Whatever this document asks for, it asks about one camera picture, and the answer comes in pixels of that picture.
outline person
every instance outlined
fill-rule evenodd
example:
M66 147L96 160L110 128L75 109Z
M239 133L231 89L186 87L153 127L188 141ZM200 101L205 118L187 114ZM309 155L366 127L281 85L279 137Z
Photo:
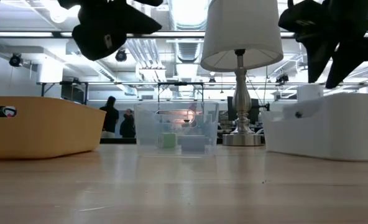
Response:
M115 126L119 120L119 112L114 108L115 101L115 97L110 96L105 106L100 108L100 110L107 112L104 118L101 138L115 138Z
M134 138L136 136L136 129L134 127L133 111L127 109L123 115L124 121L122 121L119 134L122 138Z

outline table surface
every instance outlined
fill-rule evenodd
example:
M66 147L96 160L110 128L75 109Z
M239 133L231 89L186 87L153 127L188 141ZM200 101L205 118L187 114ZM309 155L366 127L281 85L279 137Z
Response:
M0 223L368 223L368 162L222 147L139 157L135 145L0 161Z

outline green object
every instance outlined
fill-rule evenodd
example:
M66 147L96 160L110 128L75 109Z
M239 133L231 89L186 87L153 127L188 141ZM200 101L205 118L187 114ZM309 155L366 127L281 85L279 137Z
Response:
M177 137L175 133L161 133L159 136L159 147L164 149L172 149L177 145Z

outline lamp base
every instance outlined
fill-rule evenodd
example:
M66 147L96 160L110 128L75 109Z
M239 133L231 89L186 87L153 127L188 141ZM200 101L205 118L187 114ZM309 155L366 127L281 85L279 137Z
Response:
M225 134L223 135L225 146L261 146L261 135L258 134Z

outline black cloth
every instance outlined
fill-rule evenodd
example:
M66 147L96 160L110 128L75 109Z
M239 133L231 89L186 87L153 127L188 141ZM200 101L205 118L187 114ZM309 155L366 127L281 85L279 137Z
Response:
M119 134L121 134L123 138L134 138L136 136L136 129L134 127L133 115L125 114L123 117L124 121L122 121Z
M119 112L113 106L103 106L100 108L106 113L104 118L103 131L115 133L116 121L119 119Z

